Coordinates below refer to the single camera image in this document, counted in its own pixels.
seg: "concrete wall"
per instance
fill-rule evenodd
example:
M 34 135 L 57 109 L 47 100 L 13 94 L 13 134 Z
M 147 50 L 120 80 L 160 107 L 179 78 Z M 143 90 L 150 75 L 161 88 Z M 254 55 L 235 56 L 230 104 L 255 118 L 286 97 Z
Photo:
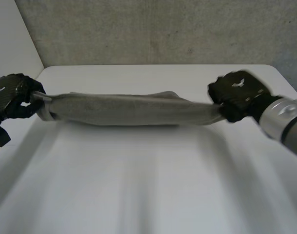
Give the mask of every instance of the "concrete wall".
M 16 0 L 44 66 L 269 64 L 297 90 L 297 0 Z

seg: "white tabletop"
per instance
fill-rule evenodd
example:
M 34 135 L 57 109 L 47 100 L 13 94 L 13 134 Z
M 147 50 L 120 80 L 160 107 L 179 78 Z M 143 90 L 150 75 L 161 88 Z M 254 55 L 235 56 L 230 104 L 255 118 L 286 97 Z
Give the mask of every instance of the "white tabletop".
M 297 93 L 267 65 L 56 66 L 48 94 L 174 91 L 210 103 L 207 85 L 248 69 Z M 297 233 L 297 157 L 249 118 L 210 126 L 97 127 L 7 120 L 0 234 Z

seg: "white wall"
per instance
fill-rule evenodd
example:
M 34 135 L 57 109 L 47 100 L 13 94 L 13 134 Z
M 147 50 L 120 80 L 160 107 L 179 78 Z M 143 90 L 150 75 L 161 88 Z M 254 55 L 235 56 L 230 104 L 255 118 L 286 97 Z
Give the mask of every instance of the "white wall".
M 14 0 L 0 0 L 0 77 L 24 73 L 37 78 L 43 64 Z

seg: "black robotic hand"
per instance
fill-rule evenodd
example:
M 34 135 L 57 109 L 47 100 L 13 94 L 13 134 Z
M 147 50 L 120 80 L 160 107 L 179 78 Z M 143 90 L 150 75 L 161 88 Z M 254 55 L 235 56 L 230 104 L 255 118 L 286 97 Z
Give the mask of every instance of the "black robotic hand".
M 7 118 L 29 118 L 42 105 L 41 100 L 30 103 L 31 93 L 45 93 L 40 82 L 24 74 L 10 74 L 0 78 L 0 124 Z M 10 141 L 8 133 L 0 127 L 0 146 Z
M 281 97 L 274 97 L 270 90 L 247 71 L 231 72 L 208 85 L 212 101 L 221 105 L 220 112 L 229 122 L 252 116 L 257 122 L 263 111 Z

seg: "gray towel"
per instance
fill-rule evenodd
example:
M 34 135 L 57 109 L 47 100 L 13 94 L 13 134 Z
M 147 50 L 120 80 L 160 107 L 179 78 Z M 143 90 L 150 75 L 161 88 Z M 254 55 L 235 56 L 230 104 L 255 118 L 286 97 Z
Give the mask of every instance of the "gray towel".
M 150 95 L 91 95 L 69 93 L 49 96 L 38 111 L 42 120 L 73 120 L 93 125 L 206 125 L 223 120 L 218 105 L 196 103 L 174 92 Z

